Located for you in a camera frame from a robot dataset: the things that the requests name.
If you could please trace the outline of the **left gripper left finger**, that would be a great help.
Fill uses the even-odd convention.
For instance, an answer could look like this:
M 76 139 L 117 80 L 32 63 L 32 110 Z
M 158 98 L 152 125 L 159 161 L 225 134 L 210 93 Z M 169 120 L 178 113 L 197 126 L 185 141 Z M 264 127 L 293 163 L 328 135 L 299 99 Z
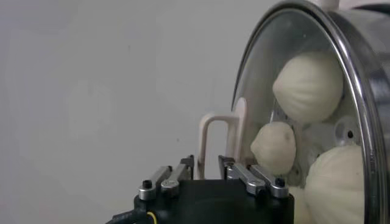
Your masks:
M 138 188 L 140 200 L 155 200 L 159 193 L 175 197 L 179 194 L 180 182 L 194 177 L 194 156 L 182 158 L 176 168 L 161 166 L 150 178 L 143 180 Z

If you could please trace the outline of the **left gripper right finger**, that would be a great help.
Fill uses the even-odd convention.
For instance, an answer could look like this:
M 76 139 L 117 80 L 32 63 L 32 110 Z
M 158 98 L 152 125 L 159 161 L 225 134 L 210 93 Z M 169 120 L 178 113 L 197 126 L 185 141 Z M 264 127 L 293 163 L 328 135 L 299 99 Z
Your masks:
M 275 177 L 260 165 L 245 166 L 233 158 L 219 155 L 219 168 L 224 180 L 240 180 L 250 195 L 268 191 L 275 198 L 287 198 L 288 187 L 284 179 Z

